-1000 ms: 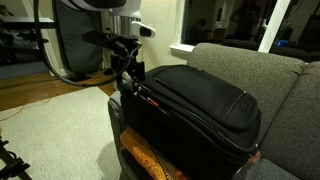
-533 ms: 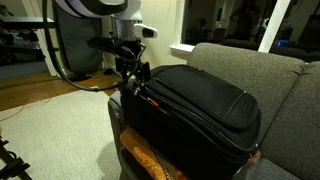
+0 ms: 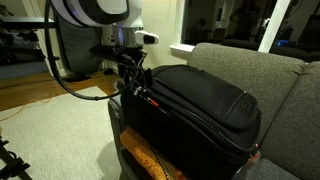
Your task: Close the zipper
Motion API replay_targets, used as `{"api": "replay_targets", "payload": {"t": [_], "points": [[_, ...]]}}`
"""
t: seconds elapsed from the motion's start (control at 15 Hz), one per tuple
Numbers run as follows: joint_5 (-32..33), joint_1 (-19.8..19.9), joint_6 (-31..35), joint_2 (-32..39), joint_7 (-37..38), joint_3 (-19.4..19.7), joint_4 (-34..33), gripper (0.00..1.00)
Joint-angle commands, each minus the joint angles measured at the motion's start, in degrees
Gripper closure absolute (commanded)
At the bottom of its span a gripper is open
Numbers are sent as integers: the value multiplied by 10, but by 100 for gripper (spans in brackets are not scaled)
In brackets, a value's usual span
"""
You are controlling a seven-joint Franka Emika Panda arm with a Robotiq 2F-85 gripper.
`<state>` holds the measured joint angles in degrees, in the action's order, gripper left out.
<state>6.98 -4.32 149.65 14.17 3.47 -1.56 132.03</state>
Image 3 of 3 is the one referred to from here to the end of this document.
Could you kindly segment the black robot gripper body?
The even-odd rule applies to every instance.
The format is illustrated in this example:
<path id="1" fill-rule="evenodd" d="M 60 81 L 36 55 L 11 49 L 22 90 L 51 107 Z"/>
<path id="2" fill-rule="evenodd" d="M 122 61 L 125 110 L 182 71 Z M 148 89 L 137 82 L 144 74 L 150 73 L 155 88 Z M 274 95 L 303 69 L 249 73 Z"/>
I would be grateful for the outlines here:
<path id="1" fill-rule="evenodd" d="M 153 85 L 151 69 L 145 69 L 143 62 L 147 52 L 142 47 L 124 47 L 110 45 L 96 45 L 89 50 L 96 56 L 117 64 L 121 80 L 116 84 L 117 93 L 134 90 L 141 87 L 143 90 Z"/>

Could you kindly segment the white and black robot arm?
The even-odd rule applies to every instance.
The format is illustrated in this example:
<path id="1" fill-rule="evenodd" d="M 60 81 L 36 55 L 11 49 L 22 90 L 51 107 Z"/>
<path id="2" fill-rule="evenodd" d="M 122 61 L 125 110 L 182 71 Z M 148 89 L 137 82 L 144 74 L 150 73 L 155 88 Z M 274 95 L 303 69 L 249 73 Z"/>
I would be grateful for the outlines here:
<path id="1" fill-rule="evenodd" d="M 49 8 L 76 27 L 111 25 L 118 46 L 133 49 L 142 55 L 138 62 L 134 62 L 134 76 L 124 90 L 130 88 L 138 77 L 139 68 L 146 57 L 142 46 L 159 43 L 158 35 L 143 28 L 141 0 L 47 0 L 46 13 Z"/>

